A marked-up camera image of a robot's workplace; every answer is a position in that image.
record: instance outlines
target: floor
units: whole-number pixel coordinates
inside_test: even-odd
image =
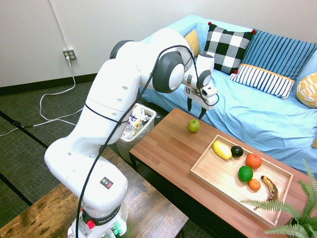
[[[83,107],[91,83],[82,83],[58,96],[45,96],[42,102],[42,114],[49,119],[72,114]],[[59,87],[46,90],[33,91],[0,97],[0,110],[12,119],[21,122],[21,125],[35,125],[45,122],[39,114],[39,101],[43,94],[60,92],[69,87]],[[144,100],[139,103],[155,110],[160,118],[155,119],[157,124],[167,112],[149,104]],[[67,117],[72,123],[77,123],[80,113]],[[41,126],[27,128],[46,145],[67,136],[73,125],[54,121]],[[0,117],[0,135],[15,129],[6,120]],[[115,145],[110,147],[119,154]],[[14,186],[16,186],[32,203],[47,194],[59,181],[50,173],[45,162],[46,149],[28,137],[20,130],[15,130],[5,136],[0,136],[0,173],[2,173]],[[145,179],[153,179],[153,172],[144,165],[138,165],[140,174]],[[12,192],[0,180],[0,228],[14,217],[19,215],[28,205]],[[204,230],[189,220],[184,227],[187,238],[211,238]]]

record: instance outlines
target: wooden coffee table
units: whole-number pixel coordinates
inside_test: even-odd
[[[305,194],[297,181],[308,182],[308,176],[203,121],[200,121],[200,130],[196,133],[191,133],[187,129],[187,123],[190,119],[193,119],[193,116],[179,109],[174,109],[134,146],[130,153],[243,235],[249,238],[286,238],[287,236],[274,236],[263,233],[264,230],[269,229],[268,226],[190,175],[190,169],[215,136],[219,134],[292,173],[294,176],[286,202],[293,204],[300,211],[304,207]],[[281,213],[278,226],[286,224],[290,218],[289,214]]]
[[[179,209],[136,173],[111,149],[103,157],[128,178],[125,202],[128,207],[125,238],[174,238],[188,221]],[[76,217],[78,199],[63,184],[34,203],[0,229],[2,238],[67,238]]]

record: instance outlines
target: blue striped pillow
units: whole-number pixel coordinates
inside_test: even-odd
[[[296,80],[317,49],[317,44],[257,30],[241,63],[250,64]]]

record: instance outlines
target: lemon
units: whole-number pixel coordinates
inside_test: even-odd
[[[224,158],[225,160],[228,160],[232,157],[230,148],[218,140],[216,140],[213,143],[212,148],[216,152],[216,154],[218,154],[220,157]]]

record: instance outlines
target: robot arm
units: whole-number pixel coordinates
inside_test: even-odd
[[[79,238],[113,237],[114,231],[122,236],[126,232],[127,208],[123,200],[128,181],[100,156],[100,147],[105,141],[112,144],[121,138],[131,113],[127,111],[136,101],[140,85],[170,93],[183,83],[190,100],[207,110],[213,107],[213,59],[199,56],[196,74],[188,49],[187,41],[171,29],[155,34],[151,44],[118,44],[111,52],[112,59],[98,72],[74,130],[47,149],[48,168],[77,197],[82,196],[87,182],[82,211],[70,227],[69,237],[77,231],[76,222]]]

